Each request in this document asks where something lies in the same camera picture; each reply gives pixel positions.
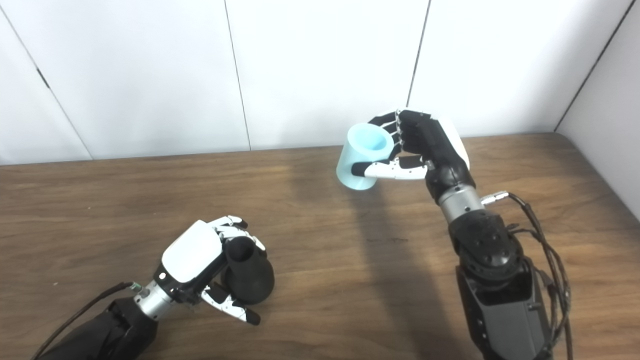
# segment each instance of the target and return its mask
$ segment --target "black vase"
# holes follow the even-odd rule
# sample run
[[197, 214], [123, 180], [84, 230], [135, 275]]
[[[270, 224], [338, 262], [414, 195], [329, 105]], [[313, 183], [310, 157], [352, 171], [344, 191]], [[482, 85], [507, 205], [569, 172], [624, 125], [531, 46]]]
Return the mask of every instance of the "black vase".
[[225, 245], [225, 255], [228, 267], [223, 282], [237, 300], [254, 305], [269, 297], [275, 277], [266, 252], [252, 239], [241, 236]]

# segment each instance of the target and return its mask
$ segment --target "white fingertip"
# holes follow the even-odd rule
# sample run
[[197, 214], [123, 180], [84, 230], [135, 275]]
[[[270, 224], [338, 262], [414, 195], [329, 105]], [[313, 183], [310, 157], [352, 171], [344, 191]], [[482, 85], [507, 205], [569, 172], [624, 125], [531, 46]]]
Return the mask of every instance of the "white fingertip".
[[252, 236], [251, 238], [254, 240], [255, 246], [257, 246], [258, 249], [262, 251], [267, 251], [267, 248], [262, 244], [260, 240], [258, 240], [258, 238], [256, 238], [255, 236]]
[[234, 224], [240, 224], [242, 221], [244, 221], [242, 220], [242, 218], [235, 217], [233, 215], [227, 215], [227, 217], [231, 219], [231, 221], [233, 221]]
[[222, 225], [233, 225], [233, 223], [234, 221], [231, 217], [221, 217], [221, 218], [217, 218], [216, 220], [213, 220], [212, 222], [208, 222], [207, 224], [213, 227], [218, 227]]
[[251, 235], [247, 231], [238, 229], [234, 226], [218, 226], [216, 230], [220, 233], [220, 237], [223, 240], [237, 238], [238, 236], [248, 236], [251, 238]]

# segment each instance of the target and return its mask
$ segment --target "cable connector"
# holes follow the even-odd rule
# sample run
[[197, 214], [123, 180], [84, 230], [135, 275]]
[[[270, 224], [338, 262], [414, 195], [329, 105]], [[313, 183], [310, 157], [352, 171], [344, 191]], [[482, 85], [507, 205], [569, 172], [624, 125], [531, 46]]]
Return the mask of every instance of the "cable connector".
[[489, 204], [493, 204], [494, 202], [498, 202], [502, 199], [509, 197], [509, 193], [505, 191], [489, 194], [480, 198], [480, 202], [482, 205], [487, 206]]
[[133, 292], [135, 292], [136, 294], [140, 295], [140, 297], [142, 297], [143, 299], [145, 297], [147, 297], [150, 293], [149, 289], [147, 289], [146, 287], [138, 284], [137, 282], [133, 282], [131, 284], [131, 286], [129, 287], [129, 289], [131, 289]]

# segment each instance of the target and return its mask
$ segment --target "white wall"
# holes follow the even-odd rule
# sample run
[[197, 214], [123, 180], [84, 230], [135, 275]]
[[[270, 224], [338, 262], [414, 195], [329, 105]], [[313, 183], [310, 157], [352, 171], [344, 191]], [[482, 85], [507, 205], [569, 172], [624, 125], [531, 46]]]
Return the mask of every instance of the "white wall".
[[410, 106], [463, 136], [553, 131], [630, 0], [433, 0]]
[[559, 132], [640, 218], [640, 6], [629, 11]]
[[252, 149], [336, 145], [404, 106], [426, 1], [227, 4]]
[[89, 154], [0, 13], [0, 165]]
[[[629, 1], [433, 0], [410, 106], [463, 136], [551, 131]], [[227, 22], [223, 0], [0, 0], [93, 158], [340, 144], [405, 105], [427, 3], [227, 0]], [[34, 106], [0, 97], [0, 161], [77, 159], [21, 132], [63, 123]]]
[[0, 5], [94, 158], [249, 149], [223, 1]]

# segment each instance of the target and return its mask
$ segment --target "silver cylindrical joint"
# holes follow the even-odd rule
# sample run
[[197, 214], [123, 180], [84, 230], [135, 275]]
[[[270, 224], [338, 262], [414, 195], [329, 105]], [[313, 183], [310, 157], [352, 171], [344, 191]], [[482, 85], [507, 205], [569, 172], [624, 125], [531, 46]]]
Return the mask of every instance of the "silver cylindrical joint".
[[137, 294], [133, 300], [149, 318], [158, 321], [174, 304], [174, 301], [155, 281], [145, 287], [147, 291]]
[[469, 211], [484, 209], [476, 189], [470, 185], [459, 185], [448, 189], [438, 199], [448, 223]]

